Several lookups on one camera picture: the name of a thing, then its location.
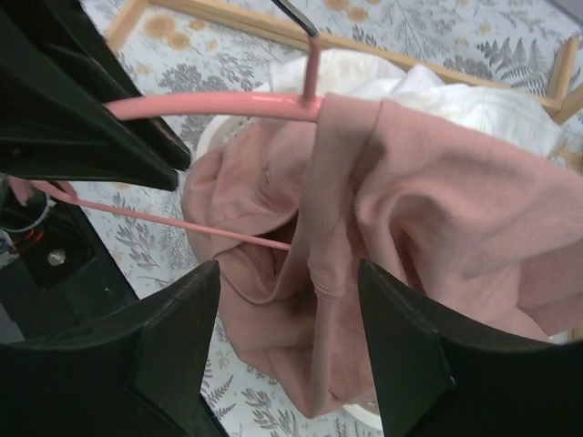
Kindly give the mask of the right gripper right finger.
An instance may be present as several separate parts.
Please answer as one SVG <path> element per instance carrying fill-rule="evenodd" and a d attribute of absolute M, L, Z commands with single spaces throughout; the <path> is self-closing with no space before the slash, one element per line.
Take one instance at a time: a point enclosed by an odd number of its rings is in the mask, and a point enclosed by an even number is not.
<path fill-rule="evenodd" d="M 363 260 L 358 291 L 384 434 L 579 436 L 582 346 L 486 326 Z"/>

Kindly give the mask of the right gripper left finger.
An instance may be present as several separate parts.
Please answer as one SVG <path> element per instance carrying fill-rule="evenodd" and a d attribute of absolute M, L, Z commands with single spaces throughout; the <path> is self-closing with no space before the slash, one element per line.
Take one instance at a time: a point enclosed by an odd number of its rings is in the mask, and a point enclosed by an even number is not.
<path fill-rule="evenodd" d="M 209 260 L 56 336 L 1 348 L 4 436 L 221 436 L 201 395 L 220 300 Z"/>

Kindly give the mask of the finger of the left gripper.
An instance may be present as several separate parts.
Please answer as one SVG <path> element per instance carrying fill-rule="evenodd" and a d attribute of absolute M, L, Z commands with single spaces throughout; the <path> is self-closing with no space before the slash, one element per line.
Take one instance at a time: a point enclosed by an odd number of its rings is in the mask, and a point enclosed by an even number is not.
<path fill-rule="evenodd" d="M 123 122 L 106 108 L 139 95 L 78 1 L 2 2 L 3 171 L 186 168 L 162 118 Z"/>
<path fill-rule="evenodd" d="M 27 179 L 178 186 L 176 170 L 75 83 L 1 86 L 1 171 Z"/>

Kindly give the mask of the pink t shirt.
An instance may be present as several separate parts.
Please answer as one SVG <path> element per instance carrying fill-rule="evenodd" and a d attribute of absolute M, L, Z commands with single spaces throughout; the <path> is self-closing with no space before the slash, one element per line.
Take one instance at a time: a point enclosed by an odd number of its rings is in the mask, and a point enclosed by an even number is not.
<path fill-rule="evenodd" d="M 481 129 L 411 93 L 327 96 L 317 123 L 261 119 L 199 158 L 181 200 L 220 264 L 219 314 L 245 363 L 313 418 L 373 400 L 357 292 L 369 259 L 486 325 L 546 340 L 582 323 L 582 179 L 558 127 Z"/>

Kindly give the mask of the pink hanger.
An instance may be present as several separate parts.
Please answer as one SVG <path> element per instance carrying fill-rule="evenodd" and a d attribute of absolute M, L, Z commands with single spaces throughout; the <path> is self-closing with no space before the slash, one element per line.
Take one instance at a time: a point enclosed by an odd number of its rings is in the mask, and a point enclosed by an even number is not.
<path fill-rule="evenodd" d="M 127 122 L 139 119 L 180 115 L 239 115 L 250 117 L 282 118 L 314 122 L 318 118 L 321 100 L 315 94 L 320 45 L 314 25 L 291 3 L 279 2 L 279 8 L 306 33 L 309 56 L 306 65 L 303 90 L 300 94 L 263 92 L 202 92 L 177 93 L 125 98 L 106 104 L 107 110 L 117 119 Z M 46 193 L 50 198 L 74 206 L 82 206 L 83 200 L 73 189 L 76 181 L 27 179 L 9 176 L 1 171 L 1 181 L 6 179 L 20 204 L 25 205 L 33 189 Z"/>

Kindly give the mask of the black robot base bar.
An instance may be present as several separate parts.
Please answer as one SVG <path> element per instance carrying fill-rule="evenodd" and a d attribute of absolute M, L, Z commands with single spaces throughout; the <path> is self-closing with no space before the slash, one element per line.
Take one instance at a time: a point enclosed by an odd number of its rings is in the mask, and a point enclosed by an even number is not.
<path fill-rule="evenodd" d="M 1 181 L 3 342 L 59 334 L 138 297 L 81 208 L 33 189 L 21 205 Z"/>

